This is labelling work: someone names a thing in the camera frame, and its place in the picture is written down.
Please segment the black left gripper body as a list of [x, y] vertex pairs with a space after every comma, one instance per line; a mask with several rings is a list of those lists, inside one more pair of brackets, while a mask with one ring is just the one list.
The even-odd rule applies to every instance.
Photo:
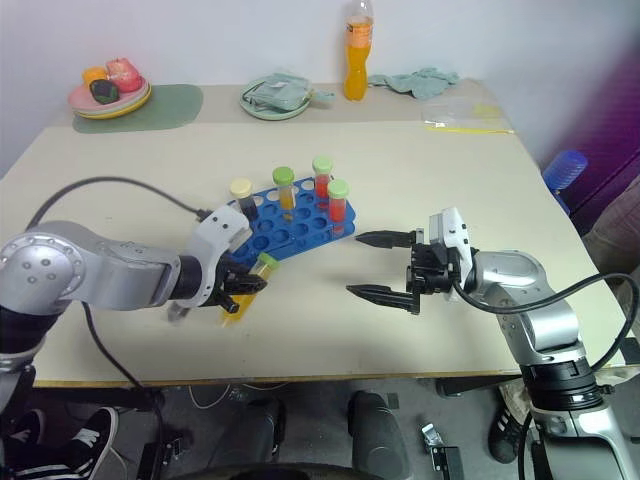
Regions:
[[246, 266], [233, 260], [230, 254], [223, 254], [216, 267], [215, 282], [210, 295], [211, 306], [219, 306], [219, 296], [222, 293], [237, 295], [230, 292], [231, 273], [246, 273]]

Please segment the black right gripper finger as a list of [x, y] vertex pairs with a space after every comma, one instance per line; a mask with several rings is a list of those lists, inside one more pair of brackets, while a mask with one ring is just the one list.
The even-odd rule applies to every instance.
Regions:
[[411, 248], [416, 243], [416, 231], [370, 231], [360, 233], [355, 240], [375, 248]]
[[355, 296], [379, 306], [418, 312], [418, 298], [411, 293], [393, 291], [388, 286], [374, 284], [347, 285], [346, 290]]

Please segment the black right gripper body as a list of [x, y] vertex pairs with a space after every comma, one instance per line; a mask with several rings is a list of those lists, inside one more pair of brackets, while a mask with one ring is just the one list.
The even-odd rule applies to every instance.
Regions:
[[424, 230], [410, 233], [410, 263], [406, 270], [406, 293], [409, 295], [408, 311], [420, 313], [422, 295], [450, 293], [453, 287], [447, 247], [441, 242], [425, 240]]

